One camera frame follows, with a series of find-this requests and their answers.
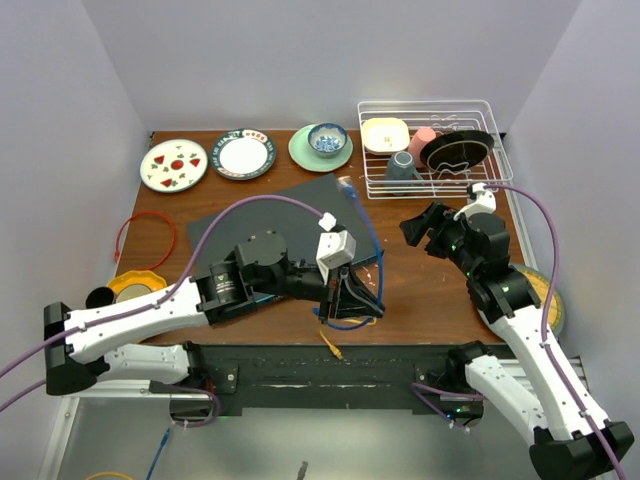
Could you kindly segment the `black network switch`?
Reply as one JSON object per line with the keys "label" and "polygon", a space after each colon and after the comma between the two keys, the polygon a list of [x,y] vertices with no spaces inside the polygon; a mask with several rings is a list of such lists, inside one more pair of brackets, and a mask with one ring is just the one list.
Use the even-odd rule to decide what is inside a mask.
{"label": "black network switch", "polygon": [[[297,186],[281,190],[279,196],[298,200],[320,213],[332,214],[346,227],[356,241],[353,266],[374,264],[377,254],[365,222],[352,199],[340,189],[335,175],[327,174]],[[312,264],[316,259],[321,228],[318,218],[307,210],[282,201],[261,200],[234,208],[209,234],[194,263],[194,274],[224,260],[234,247],[260,231],[272,230],[284,237],[288,258],[303,259]]]}

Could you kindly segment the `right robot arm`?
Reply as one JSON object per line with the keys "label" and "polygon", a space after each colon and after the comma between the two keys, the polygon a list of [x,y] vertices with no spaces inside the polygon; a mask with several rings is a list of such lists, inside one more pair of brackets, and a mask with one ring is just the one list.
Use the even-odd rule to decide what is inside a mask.
{"label": "right robot arm", "polygon": [[528,278],[510,261],[510,234],[490,207],[459,211],[439,202],[404,220],[407,244],[465,275],[471,301],[489,329],[517,358],[529,381],[503,371],[481,342],[449,352],[445,379],[459,393],[484,396],[524,439],[542,479],[592,479],[617,470],[634,443],[624,422],[612,421],[585,388],[553,332]]}

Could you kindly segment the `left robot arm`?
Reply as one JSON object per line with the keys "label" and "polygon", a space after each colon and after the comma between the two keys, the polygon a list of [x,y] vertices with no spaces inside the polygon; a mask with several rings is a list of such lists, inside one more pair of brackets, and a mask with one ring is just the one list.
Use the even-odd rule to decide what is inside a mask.
{"label": "left robot arm", "polygon": [[144,340],[173,330],[235,320],[258,308],[261,295],[316,302],[323,323],[380,318],[385,307],[352,266],[356,242],[346,230],[319,237],[315,263],[292,261],[284,237],[258,232],[207,272],[121,303],[44,310],[46,391],[70,395],[105,380],[148,379],[200,390],[207,368],[195,348],[152,347]]}

